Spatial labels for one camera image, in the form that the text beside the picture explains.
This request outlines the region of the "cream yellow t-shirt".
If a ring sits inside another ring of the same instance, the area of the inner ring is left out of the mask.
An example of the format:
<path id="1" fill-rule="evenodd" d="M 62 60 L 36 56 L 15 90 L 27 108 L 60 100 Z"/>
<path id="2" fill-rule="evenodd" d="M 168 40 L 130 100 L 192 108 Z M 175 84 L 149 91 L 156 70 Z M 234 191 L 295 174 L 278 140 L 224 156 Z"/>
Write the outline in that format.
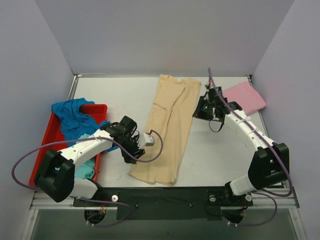
<path id="1" fill-rule="evenodd" d="M 162 138 L 145 149 L 144 162 L 137 162 L 130 175 L 149 184 L 173 185 L 184 156 L 201 82 L 160 75 L 145 130 Z"/>

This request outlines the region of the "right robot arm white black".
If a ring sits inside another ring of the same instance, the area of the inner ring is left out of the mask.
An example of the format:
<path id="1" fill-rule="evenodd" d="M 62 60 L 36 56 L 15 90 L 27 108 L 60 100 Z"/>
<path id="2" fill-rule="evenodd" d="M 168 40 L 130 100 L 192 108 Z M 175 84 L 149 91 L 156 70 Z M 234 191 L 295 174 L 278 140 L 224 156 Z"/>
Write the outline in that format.
<path id="1" fill-rule="evenodd" d="M 238 103 L 228 102 L 223 97 L 220 87 L 206 90 L 192 116 L 227 126 L 253 151 L 247 173 L 226 184 L 228 189 L 223 192 L 223 199 L 227 204 L 234 205 L 242 195 L 288 180 L 290 154 L 287 145 L 276 143 L 260 131 Z"/>

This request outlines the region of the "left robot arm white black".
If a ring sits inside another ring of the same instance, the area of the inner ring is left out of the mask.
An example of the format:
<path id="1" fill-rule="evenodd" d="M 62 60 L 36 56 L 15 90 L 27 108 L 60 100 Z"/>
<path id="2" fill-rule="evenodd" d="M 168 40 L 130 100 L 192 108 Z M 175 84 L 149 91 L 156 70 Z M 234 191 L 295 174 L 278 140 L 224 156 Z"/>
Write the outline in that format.
<path id="1" fill-rule="evenodd" d="M 88 140 L 80 139 L 76 144 L 56 151 L 48 150 L 38 167 L 34 184 L 59 203 L 67 197 L 80 197 L 91 206 L 98 206 L 103 200 L 103 193 L 91 179 L 75 177 L 76 170 L 88 160 L 103 151 L 117 146 L 128 164 L 136 164 L 145 150 L 134 135 L 137 123 L 124 116 L 120 122 L 101 126 Z"/>

